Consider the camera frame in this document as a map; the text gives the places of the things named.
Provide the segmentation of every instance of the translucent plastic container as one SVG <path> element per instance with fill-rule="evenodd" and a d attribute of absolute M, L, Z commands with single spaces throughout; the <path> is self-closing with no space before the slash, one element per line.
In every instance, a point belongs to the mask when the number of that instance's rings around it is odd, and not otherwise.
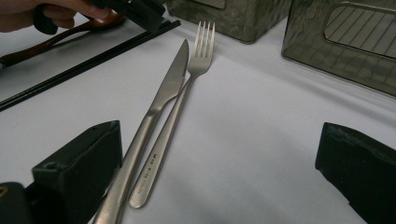
<path fill-rule="evenodd" d="M 213 21 L 216 30 L 253 43 L 285 18 L 291 0 L 166 0 L 169 14 L 186 21 Z"/>
<path fill-rule="evenodd" d="M 293 0 L 282 55 L 396 96 L 396 1 Z"/>

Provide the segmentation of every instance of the white table surface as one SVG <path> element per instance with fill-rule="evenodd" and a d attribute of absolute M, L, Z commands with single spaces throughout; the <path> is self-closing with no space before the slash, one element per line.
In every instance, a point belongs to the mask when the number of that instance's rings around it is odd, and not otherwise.
<path fill-rule="evenodd" d="M 181 22 L 0 112 L 0 181 L 28 186 L 35 165 L 106 121 L 120 121 L 125 152 L 181 43 L 192 46 L 196 25 Z M 126 205 L 122 223 L 364 223 L 315 169 L 321 129 L 344 125 L 396 148 L 396 101 L 283 59 L 286 24 L 252 45 L 217 35 L 212 65 L 192 87 L 148 204 Z M 127 21 L 0 71 L 0 80 L 23 88 L 141 32 Z M 46 38 L 34 28 L 0 34 L 0 53 Z M 2 91 L 12 92 L 9 83 Z"/>

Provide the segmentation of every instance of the knife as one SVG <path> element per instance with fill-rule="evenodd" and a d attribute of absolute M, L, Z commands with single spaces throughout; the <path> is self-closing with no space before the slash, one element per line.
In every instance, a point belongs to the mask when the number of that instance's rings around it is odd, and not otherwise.
<path fill-rule="evenodd" d="M 160 117 L 163 108 L 168 102 L 177 97 L 184 81 L 187 62 L 189 59 L 189 44 L 184 40 L 176 58 L 172 62 L 161 87 L 152 102 L 146 116 L 134 136 L 134 140 L 129 146 L 123 159 L 123 165 L 117 173 L 113 183 L 107 190 L 107 196 L 100 206 L 93 223 L 95 224 L 118 224 L 131 181 L 146 147 L 151 132 Z"/>

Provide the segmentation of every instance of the finger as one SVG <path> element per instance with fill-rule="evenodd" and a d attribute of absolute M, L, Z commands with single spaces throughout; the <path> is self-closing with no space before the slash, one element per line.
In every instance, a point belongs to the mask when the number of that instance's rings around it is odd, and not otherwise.
<path fill-rule="evenodd" d="M 0 32 L 7 33 L 33 25 L 33 11 L 0 15 Z"/>
<path fill-rule="evenodd" d="M 76 15 L 76 11 L 70 8 L 58 7 L 55 5 L 45 6 L 43 13 L 46 17 L 54 20 L 69 20 L 73 19 L 73 17 Z"/>
<path fill-rule="evenodd" d="M 52 20 L 55 25 L 62 27 L 64 29 L 71 29 L 75 25 L 74 19 L 69 20 Z"/>
<path fill-rule="evenodd" d="M 36 0 L 38 4 L 51 4 L 61 7 L 70 8 L 85 16 L 95 19 L 104 19 L 108 16 L 110 9 L 105 7 L 103 9 L 96 7 L 94 4 L 82 0 Z"/>

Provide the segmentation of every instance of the knife handle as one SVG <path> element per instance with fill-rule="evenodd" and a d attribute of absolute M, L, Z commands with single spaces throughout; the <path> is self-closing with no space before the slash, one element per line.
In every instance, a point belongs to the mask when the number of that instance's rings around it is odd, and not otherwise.
<path fill-rule="evenodd" d="M 150 151 L 145 165 L 134 184 L 134 188 L 132 189 L 132 193 L 129 198 L 129 205 L 133 208 L 143 207 L 149 199 L 163 164 L 166 150 L 169 148 L 173 133 L 175 132 L 178 117 L 194 79 L 195 77 L 190 77 L 178 95 L 177 100 L 172 107 L 160 134 L 158 135 L 154 147 Z"/>
<path fill-rule="evenodd" d="M 134 136 L 134 140 L 125 153 L 122 166 L 110 188 L 107 190 L 105 200 L 102 202 L 102 205 L 96 213 L 92 222 L 93 224 L 120 223 L 123 207 L 128 197 L 128 191 L 130 189 L 132 179 L 134 178 L 137 164 L 140 161 L 142 152 L 146 147 L 151 132 L 157 123 L 161 112 L 161 110 L 149 110 L 147 115 L 143 118 L 142 123 Z"/>
<path fill-rule="evenodd" d="M 34 25 L 35 28 L 46 35 L 55 35 L 58 32 L 58 26 L 53 23 L 52 19 L 44 15 L 46 4 L 39 5 L 35 8 Z"/>

